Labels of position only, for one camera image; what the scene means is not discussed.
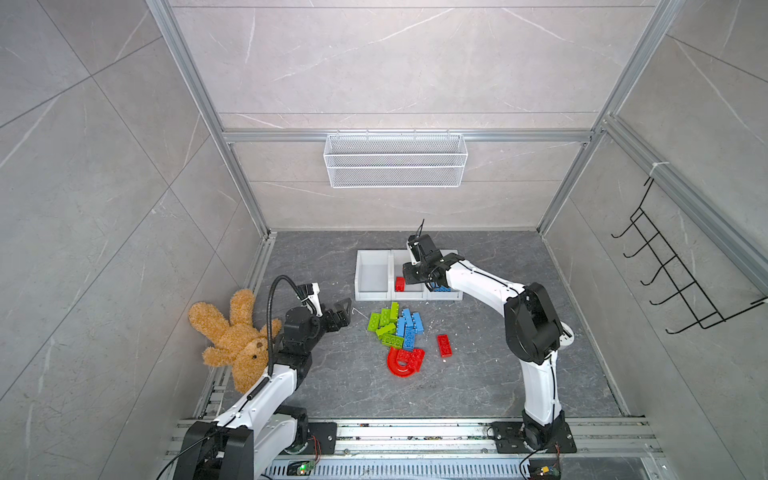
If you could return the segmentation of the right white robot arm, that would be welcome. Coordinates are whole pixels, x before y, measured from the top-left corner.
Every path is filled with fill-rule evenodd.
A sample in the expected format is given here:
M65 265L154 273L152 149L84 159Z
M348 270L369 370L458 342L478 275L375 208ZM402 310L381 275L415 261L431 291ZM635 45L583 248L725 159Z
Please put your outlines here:
M459 254L444 254L428 234L409 236L407 248L410 260L402 271L408 284L464 292L504 317L506 344L520 361L525 386L522 436L532 451L549 447L567 426L556 364L560 346L573 342L573 332L561 322L546 288L505 280Z

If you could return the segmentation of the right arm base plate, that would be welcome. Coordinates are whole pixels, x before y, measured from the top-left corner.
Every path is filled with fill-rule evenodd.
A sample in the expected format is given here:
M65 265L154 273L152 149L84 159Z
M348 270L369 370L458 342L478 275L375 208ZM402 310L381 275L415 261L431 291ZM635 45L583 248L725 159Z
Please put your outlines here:
M578 451L570 427L565 422L555 422L544 427L535 422L492 422L489 435L499 454L576 453Z

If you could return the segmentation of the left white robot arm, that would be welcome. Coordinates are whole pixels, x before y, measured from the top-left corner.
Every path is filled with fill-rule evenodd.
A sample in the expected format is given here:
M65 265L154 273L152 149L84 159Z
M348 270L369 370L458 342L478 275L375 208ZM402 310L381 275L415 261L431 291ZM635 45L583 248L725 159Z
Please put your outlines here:
M322 438L313 433L307 411L286 405L312 366L312 349L324 334L352 319L352 301L321 303L316 283L285 282L299 304L284 318L253 323L255 294L237 291L227 315L198 302L188 311L191 326L211 341L202 354L208 366L230 367L241 398L211 421L197 421L185 433L180 452L159 473L172 479L255 479L282 454L309 454L296 472L308 475L322 455Z

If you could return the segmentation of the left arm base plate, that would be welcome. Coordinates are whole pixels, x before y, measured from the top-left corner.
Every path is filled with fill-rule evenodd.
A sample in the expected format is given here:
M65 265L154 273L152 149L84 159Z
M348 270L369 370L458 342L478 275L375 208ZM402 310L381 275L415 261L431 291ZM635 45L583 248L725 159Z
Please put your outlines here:
M338 424L310 422L300 425L294 442L284 450L288 455L333 455L336 449Z

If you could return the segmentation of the long red lego brick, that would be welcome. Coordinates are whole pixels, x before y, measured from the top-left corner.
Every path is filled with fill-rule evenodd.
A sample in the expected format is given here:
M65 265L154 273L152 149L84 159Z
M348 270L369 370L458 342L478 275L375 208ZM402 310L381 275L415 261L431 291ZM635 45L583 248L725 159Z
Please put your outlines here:
M440 334L436 337L440 356L449 358L453 355L450 339L446 334Z

